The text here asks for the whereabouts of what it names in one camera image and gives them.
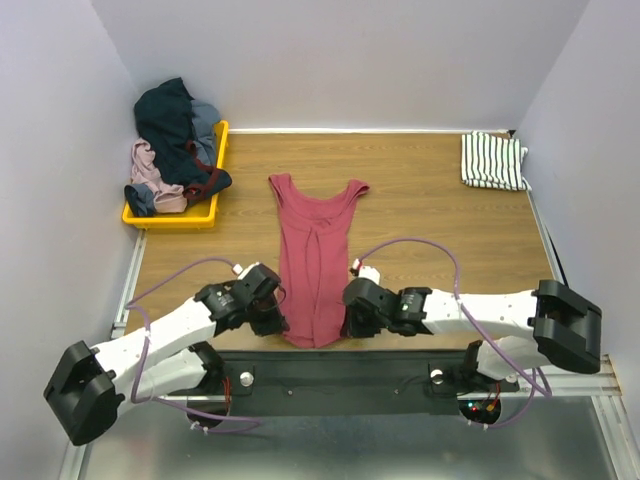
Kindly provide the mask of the red tank top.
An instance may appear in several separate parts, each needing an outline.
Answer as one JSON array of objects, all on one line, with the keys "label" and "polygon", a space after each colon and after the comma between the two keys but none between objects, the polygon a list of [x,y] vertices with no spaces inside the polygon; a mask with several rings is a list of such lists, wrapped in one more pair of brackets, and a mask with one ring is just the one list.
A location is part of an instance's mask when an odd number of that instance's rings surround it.
[{"label": "red tank top", "polygon": [[290,174],[268,179],[280,225],[279,276],[286,295],[280,305],[289,326],[285,338],[304,349],[342,337],[349,281],[348,234],[359,198],[369,185],[352,179],[329,199],[301,193]]}]

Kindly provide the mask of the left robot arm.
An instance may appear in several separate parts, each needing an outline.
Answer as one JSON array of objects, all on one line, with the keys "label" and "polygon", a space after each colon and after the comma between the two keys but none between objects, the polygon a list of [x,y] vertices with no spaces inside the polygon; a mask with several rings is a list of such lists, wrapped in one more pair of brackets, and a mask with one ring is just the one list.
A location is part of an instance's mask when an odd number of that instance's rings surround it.
[{"label": "left robot arm", "polygon": [[232,380],[209,339],[245,323],[259,334],[281,333],[278,281],[205,286],[164,317],[116,340],[78,341],[62,353],[43,396],[75,446],[106,433],[132,407],[191,390],[221,389],[229,404]]}]

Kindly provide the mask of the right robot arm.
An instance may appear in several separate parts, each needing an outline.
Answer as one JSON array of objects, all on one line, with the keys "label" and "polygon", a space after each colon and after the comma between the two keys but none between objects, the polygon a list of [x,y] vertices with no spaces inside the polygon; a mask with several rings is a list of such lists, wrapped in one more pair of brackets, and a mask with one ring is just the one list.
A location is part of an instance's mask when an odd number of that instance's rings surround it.
[{"label": "right robot arm", "polygon": [[358,277],[344,289],[351,337],[381,330],[405,337],[475,332],[461,364],[434,366],[433,384],[460,391],[492,390],[547,365],[592,375],[601,364],[601,309],[566,285],[542,280],[509,294],[461,294],[428,287],[388,290]]}]

